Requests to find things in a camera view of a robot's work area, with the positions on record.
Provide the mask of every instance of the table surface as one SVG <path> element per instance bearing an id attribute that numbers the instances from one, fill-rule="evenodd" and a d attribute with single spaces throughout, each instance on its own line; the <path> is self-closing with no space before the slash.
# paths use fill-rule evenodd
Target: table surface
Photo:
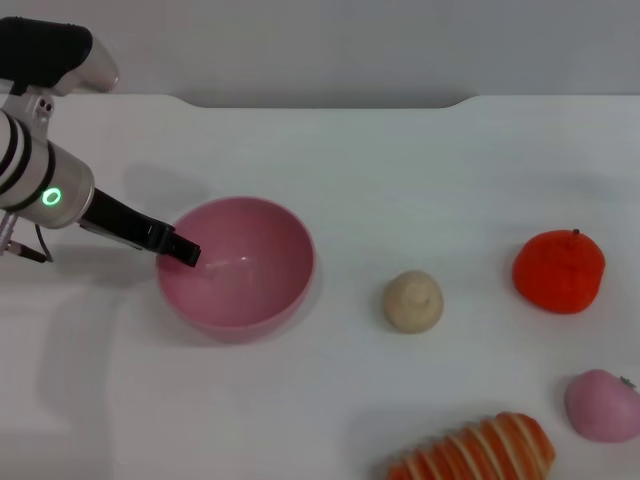
<path id="1" fill-rule="evenodd" d="M 217 197 L 269 198 L 309 227 L 319 270 L 295 322 L 222 346 L 163 303 L 150 254 L 72 226 L 46 232 L 52 265 L 3 258 L 3 478 L 369 479 L 501 410 L 543 425 L 551 479 L 637 478 L 640 441 L 581 439 L 562 393 L 590 368 L 640 381 L 640 97 L 356 111 L 88 95 L 56 108 L 51 139 L 101 189 L 167 221 Z M 571 318 L 509 281 L 522 243 L 558 228 L 580 228 L 608 262 L 596 302 Z M 26 222 L 16 239 L 36 244 Z M 446 307 L 405 336 L 380 293 L 414 268 Z"/>

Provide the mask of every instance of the green led light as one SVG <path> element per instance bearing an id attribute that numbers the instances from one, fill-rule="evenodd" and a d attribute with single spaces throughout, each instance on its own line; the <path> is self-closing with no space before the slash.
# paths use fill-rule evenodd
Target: green led light
<path id="1" fill-rule="evenodd" d="M 60 200 L 62 200 L 62 192 L 59 188 L 47 188 L 42 193 L 42 203 L 44 203 L 47 207 L 53 207 L 54 205 L 57 205 Z"/>

